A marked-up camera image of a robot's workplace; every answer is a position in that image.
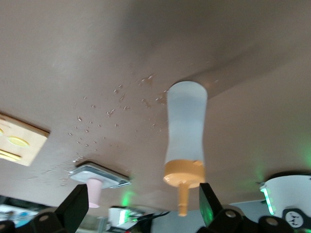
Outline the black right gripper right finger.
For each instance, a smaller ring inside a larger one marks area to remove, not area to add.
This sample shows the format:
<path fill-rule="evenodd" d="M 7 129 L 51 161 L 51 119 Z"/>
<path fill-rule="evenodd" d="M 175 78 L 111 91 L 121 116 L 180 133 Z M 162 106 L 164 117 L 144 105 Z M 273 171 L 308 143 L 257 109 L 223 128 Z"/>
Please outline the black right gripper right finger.
<path fill-rule="evenodd" d="M 222 207 L 208 183 L 199 185 L 200 212 L 205 223 L 199 233 L 293 233 L 294 229 L 283 219 L 262 216 L 253 222 L 234 209 Z"/>

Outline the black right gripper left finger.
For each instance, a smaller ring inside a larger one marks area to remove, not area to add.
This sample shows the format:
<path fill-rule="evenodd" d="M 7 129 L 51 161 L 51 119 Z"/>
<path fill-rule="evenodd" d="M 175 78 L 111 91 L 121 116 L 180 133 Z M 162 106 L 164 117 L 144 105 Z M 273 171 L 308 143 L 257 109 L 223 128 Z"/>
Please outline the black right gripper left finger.
<path fill-rule="evenodd" d="M 16 227 L 6 220 L 0 223 L 2 233 L 74 233 L 89 209 L 87 185 L 79 184 L 52 212 L 36 215 L 27 224 Z"/>

